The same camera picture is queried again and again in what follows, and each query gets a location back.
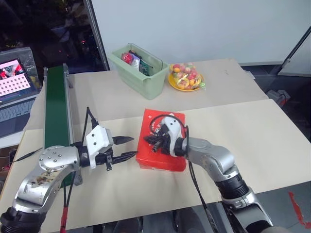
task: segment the red box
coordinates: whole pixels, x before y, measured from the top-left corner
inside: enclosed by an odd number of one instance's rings
[[[145,109],[140,136],[138,141],[137,155],[136,161],[139,163],[140,168],[147,169],[162,169],[169,171],[183,171],[186,168],[186,160],[183,157],[172,157],[167,154],[162,154],[160,150],[157,152],[152,152],[152,146],[148,142],[144,140],[145,136],[151,134],[149,125],[153,118],[161,114],[170,114],[173,112],[163,112],[151,109]],[[182,123],[185,124],[185,114],[182,113],[173,113],[175,117],[181,120]],[[163,118],[159,118],[155,121],[153,130],[155,131],[157,128],[160,128],[160,122]]]

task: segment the floor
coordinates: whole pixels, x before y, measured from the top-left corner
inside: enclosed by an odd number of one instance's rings
[[[270,89],[275,91],[285,89],[291,96],[299,90],[310,84],[310,78],[276,76],[272,74],[273,67],[244,67],[245,70],[251,71],[255,81],[260,88],[267,92]],[[294,99],[284,106],[284,112],[308,138],[310,136],[310,121],[307,121],[305,114],[301,112],[299,107],[301,103]],[[299,222],[297,213],[294,210],[293,203],[289,196],[289,192],[294,194],[294,201],[300,207],[303,220]],[[309,222],[311,227],[311,182],[302,183],[282,189],[277,189],[269,192],[259,193],[258,199],[262,203],[268,215],[271,217],[274,225],[289,229],[293,233],[310,233],[311,229],[307,229],[305,225]],[[207,221],[202,206],[194,206],[193,209],[199,216],[205,231],[211,233],[211,227]],[[172,212],[164,212],[154,215],[144,216],[143,230],[146,233],[174,233],[173,214]],[[70,230],[68,233],[92,233],[92,228],[81,228]]]

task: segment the red cable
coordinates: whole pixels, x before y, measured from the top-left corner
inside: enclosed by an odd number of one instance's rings
[[[59,231],[60,233],[66,233],[67,215],[68,215],[68,207],[64,207]]]

